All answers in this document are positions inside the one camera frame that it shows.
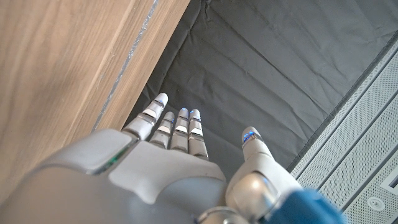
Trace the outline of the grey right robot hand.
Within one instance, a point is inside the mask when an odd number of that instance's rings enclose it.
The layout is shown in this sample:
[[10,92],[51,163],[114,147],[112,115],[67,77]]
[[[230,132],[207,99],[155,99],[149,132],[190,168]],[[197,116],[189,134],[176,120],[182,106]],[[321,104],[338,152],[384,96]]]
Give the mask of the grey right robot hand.
[[1,204],[2,223],[257,223],[301,185],[258,131],[226,180],[210,162],[198,110],[159,94],[120,131],[102,129],[41,162]]

